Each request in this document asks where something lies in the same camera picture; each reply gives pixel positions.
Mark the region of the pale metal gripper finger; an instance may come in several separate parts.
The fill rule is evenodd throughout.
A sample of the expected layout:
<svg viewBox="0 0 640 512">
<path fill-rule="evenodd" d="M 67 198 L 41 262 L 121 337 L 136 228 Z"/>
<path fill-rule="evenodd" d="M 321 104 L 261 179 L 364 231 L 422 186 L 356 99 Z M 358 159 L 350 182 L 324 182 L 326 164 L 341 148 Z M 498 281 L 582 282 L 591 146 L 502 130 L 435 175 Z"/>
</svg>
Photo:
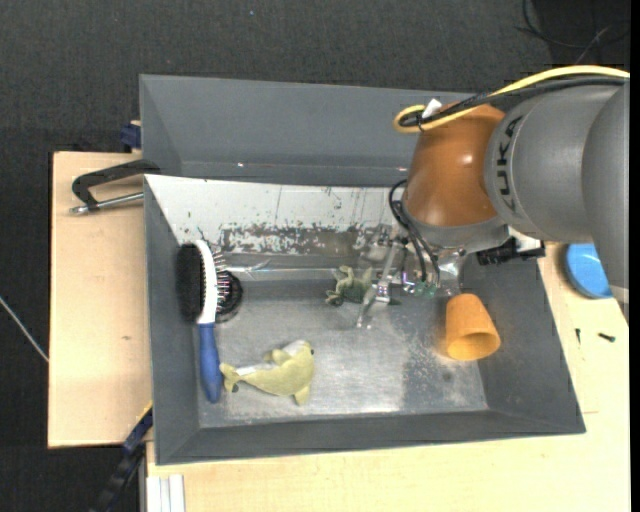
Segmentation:
<svg viewBox="0 0 640 512">
<path fill-rule="evenodd" d="M 369 289 L 363 298 L 357 318 L 356 327 L 366 328 L 376 312 L 381 308 L 389 306 L 391 297 L 388 294 L 381 294 L 376 289 Z"/>
</svg>

